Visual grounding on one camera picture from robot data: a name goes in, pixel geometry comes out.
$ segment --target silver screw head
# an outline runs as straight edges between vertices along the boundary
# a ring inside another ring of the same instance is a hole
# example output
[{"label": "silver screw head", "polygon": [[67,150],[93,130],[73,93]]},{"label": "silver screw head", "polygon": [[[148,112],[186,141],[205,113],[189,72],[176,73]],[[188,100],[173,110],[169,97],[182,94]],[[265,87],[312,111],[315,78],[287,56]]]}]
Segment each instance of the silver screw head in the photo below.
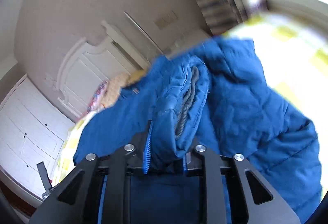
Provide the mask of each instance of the silver screw head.
[{"label": "silver screw head", "polygon": [[244,156],[242,154],[235,154],[233,156],[233,158],[237,161],[243,161],[244,160]]},{"label": "silver screw head", "polygon": [[92,160],[94,160],[95,158],[96,158],[96,155],[93,154],[93,153],[87,154],[87,155],[85,156],[85,159],[88,160],[88,161],[92,161]]},{"label": "silver screw head", "polygon": [[204,145],[196,145],[195,149],[198,152],[204,152],[206,150],[206,147]]},{"label": "silver screw head", "polygon": [[133,151],[134,150],[134,145],[127,144],[127,145],[124,146],[124,150],[128,151],[128,152]]}]

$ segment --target blue fabric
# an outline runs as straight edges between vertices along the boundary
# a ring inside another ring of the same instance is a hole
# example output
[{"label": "blue fabric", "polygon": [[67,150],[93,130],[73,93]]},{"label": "blue fabric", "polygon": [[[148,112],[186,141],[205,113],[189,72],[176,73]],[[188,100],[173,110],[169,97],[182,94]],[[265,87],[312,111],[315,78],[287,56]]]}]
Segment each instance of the blue fabric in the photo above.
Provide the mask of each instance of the blue fabric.
[{"label": "blue fabric", "polygon": [[[199,70],[196,94],[184,131],[176,140],[174,125],[193,66]],[[231,157],[242,153],[247,157],[293,208],[301,223],[318,206],[321,164],[314,125],[267,87],[252,40],[212,38],[173,60],[157,58],[140,82],[122,90],[112,108],[91,119],[82,132],[74,161],[80,162],[88,153],[113,153],[129,143],[136,132],[143,131],[148,119],[153,121],[151,163],[155,168],[164,169],[182,158],[196,135],[218,154]],[[156,219],[161,209],[165,212],[160,198],[155,198],[164,194],[163,190],[177,206],[186,205],[190,212],[199,210],[198,197],[185,195],[185,188],[196,193],[199,183],[183,176],[178,180],[174,175],[162,180],[132,180],[136,203],[131,207],[138,208],[134,211],[136,219],[152,210],[157,212],[139,223],[168,222]],[[184,207],[174,211],[171,218],[186,223],[192,216],[186,214]]]}]

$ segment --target black bracket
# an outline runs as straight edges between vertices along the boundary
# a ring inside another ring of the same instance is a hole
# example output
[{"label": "black bracket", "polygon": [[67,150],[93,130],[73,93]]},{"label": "black bracket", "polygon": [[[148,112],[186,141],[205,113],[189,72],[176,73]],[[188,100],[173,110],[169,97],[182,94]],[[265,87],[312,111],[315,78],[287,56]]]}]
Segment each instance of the black bracket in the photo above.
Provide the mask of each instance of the black bracket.
[{"label": "black bracket", "polygon": [[37,164],[36,166],[38,168],[38,172],[39,172],[43,187],[46,191],[45,193],[42,194],[42,199],[45,200],[50,195],[52,185],[51,185],[50,179],[48,177],[48,172],[47,172],[47,169],[46,169],[43,161],[40,162],[39,164]]},{"label": "black bracket", "polygon": [[[134,135],[129,144],[112,155],[88,154],[60,184],[48,189],[51,190],[49,197],[29,223],[96,224],[102,205],[102,223],[130,224],[130,178],[144,175],[143,157],[149,127],[150,122],[146,132]],[[233,224],[300,223],[284,199],[241,154],[233,158],[217,155],[194,138],[183,160],[175,162],[173,167],[179,167],[176,171],[187,177],[200,176],[202,224],[227,223],[225,192],[229,194]],[[150,169],[149,173],[165,172]]]}]

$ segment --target white door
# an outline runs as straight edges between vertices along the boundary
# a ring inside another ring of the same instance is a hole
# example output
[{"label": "white door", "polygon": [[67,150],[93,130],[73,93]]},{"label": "white door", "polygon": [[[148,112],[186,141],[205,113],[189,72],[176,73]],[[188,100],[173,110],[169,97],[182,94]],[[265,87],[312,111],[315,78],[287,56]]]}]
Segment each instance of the white door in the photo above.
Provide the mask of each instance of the white door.
[{"label": "white door", "polygon": [[13,180],[41,197],[37,164],[50,175],[68,130],[74,125],[29,79],[12,91],[0,111],[0,165]]}]

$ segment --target white wall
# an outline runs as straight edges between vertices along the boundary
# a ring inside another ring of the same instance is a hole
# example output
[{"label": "white wall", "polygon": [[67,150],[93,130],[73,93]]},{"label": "white wall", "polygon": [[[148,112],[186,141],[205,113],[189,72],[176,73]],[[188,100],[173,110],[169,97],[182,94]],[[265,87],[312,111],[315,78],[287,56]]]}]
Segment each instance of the white wall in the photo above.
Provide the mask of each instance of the white wall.
[{"label": "white wall", "polygon": [[0,62],[14,53],[15,31],[22,1],[0,0]]},{"label": "white wall", "polygon": [[14,53],[8,55],[6,58],[1,60],[0,61],[0,80],[16,64],[17,64],[17,60],[14,57]]},{"label": "white wall", "polygon": [[[154,23],[173,11],[178,19],[164,29]],[[154,46],[127,19],[128,12],[160,48],[171,46],[194,29],[207,29],[195,0],[24,0],[17,22],[15,57],[47,99],[71,120],[46,79],[56,79],[66,53],[81,38],[99,44],[105,37],[100,22],[115,25],[145,57]]]}]

